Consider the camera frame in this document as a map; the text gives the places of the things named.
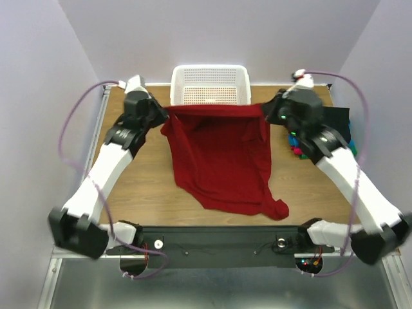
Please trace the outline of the red t shirt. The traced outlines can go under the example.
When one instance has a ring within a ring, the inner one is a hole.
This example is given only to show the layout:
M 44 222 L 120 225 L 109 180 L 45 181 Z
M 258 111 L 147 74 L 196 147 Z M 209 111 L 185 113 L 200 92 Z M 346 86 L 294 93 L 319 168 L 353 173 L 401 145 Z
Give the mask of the red t shirt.
M 205 209 L 273 220 L 289 215 L 272 197 L 270 125 L 261 106 L 169 106 L 161 128 L 174 180 Z

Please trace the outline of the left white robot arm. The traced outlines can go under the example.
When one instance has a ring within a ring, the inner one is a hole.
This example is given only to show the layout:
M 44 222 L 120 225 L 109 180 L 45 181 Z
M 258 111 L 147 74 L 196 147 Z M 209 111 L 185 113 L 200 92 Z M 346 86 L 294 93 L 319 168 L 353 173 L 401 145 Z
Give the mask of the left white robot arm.
M 101 225 L 99 220 L 101 212 L 108 209 L 107 197 L 145 144 L 147 132 L 167 118 L 167 111 L 145 88 L 126 93 L 124 112 L 107 132 L 93 167 L 62 208 L 49 213 L 57 247 L 92 259 L 117 246 L 130 254 L 144 250 L 139 225 L 113 221 Z

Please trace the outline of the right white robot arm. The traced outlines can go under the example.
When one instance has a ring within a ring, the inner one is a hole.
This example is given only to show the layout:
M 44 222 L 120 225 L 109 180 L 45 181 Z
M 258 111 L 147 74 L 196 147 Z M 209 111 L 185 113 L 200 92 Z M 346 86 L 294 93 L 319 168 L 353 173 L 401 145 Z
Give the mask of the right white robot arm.
M 411 234 L 411 214 L 402 214 L 362 171 L 344 137 L 325 123 L 323 102 L 316 92 L 281 89 L 261 109 L 269 124 L 283 126 L 297 139 L 303 153 L 352 204 L 360 220 L 358 225 L 319 219 L 307 223 L 296 236 L 301 250 L 349 245 L 362 262 L 374 265 L 404 244 Z

